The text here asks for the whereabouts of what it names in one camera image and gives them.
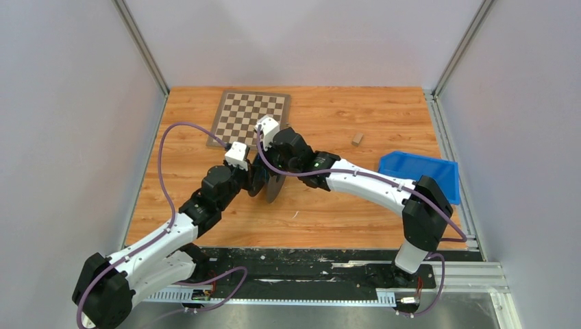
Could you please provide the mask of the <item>dark grey cable spool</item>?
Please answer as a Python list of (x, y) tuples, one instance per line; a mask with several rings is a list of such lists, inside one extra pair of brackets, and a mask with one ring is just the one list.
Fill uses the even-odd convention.
[(284, 175), (267, 175), (264, 178), (265, 185), (262, 190), (265, 191), (265, 198), (268, 204), (273, 203), (279, 195), (286, 177)]

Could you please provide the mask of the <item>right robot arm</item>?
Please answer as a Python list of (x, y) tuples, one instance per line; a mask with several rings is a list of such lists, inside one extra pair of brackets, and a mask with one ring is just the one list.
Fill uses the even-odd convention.
[(454, 209), (438, 182), (397, 178), (359, 167), (336, 154), (313, 151), (303, 137), (278, 124), (255, 126), (258, 158), (275, 175), (296, 177), (310, 188), (346, 193), (380, 205), (402, 218), (404, 242), (391, 267), (400, 286), (412, 284), (420, 264), (443, 240)]

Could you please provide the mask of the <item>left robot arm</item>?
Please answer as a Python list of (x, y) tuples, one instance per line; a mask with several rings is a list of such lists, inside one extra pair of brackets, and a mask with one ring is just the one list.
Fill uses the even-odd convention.
[(242, 190), (254, 189), (255, 175), (246, 156), (228, 154), (181, 207), (170, 205), (166, 223), (122, 250), (89, 256), (72, 295), (77, 326), (117, 328), (135, 306), (170, 284), (206, 281), (210, 266), (194, 242), (221, 220)]

